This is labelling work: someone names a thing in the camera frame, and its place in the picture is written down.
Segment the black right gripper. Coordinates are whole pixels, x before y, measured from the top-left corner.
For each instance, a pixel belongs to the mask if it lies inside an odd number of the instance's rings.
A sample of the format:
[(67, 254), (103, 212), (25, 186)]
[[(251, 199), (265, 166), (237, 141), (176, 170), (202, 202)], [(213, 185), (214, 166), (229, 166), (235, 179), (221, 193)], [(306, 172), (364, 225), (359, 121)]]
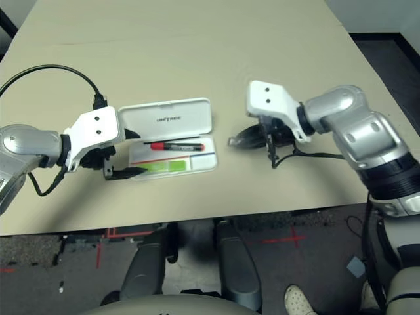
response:
[[(231, 138), (234, 148), (264, 148), (268, 152), (271, 167), (278, 167), (287, 158), (297, 155), (295, 137), (291, 129), (280, 119), (259, 116), (260, 126), (250, 126)], [(279, 158), (276, 148), (292, 146), (292, 153)]]

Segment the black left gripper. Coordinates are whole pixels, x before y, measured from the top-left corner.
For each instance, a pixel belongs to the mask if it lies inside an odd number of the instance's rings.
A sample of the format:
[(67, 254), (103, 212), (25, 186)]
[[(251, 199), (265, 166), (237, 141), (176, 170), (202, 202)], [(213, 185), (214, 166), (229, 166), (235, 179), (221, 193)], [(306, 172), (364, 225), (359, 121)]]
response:
[[(141, 139), (141, 136), (129, 129), (124, 129), (125, 140)], [(102, 170), (106, 180), (129, 179), (147, 172), (147, 169), (141, 167), (126, 167), (121, 170), (115, 170), (110, 158), (116, 154), (114, 146), (107, 148), (95, 148), (90, 150), (80, 161), (83, 168)]]

